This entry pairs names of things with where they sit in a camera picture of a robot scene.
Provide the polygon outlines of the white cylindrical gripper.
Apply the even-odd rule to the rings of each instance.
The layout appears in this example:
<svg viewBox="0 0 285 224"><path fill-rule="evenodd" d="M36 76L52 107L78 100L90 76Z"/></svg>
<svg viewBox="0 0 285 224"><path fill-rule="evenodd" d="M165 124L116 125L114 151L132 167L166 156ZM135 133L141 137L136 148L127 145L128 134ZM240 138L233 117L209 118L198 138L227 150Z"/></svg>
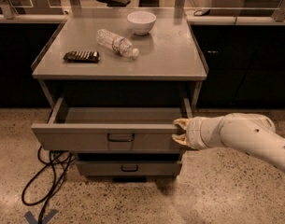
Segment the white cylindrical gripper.
<svg viewBox="0 0 285 224"><path fill-rule="evenodd" d="M196 150L224 147L219 131L221 120L222 117L175 119L173 123L186 130L186 133L173 134L172 139L184 147Z"/></svg>

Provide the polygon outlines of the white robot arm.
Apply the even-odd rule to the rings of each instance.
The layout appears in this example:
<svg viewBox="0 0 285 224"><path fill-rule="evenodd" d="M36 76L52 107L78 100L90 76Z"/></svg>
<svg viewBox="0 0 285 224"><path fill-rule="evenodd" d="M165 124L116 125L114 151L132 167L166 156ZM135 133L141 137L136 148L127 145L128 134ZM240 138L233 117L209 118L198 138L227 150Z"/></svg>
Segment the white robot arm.
<svg viewBox="0 0 285 224"><path fill-rule="evenodd" d="M285 173L285 138L276 134L273 121L260 114L175 119L184 133L173 134L177 143L194 150L227 147L265 161Z"/></svg>

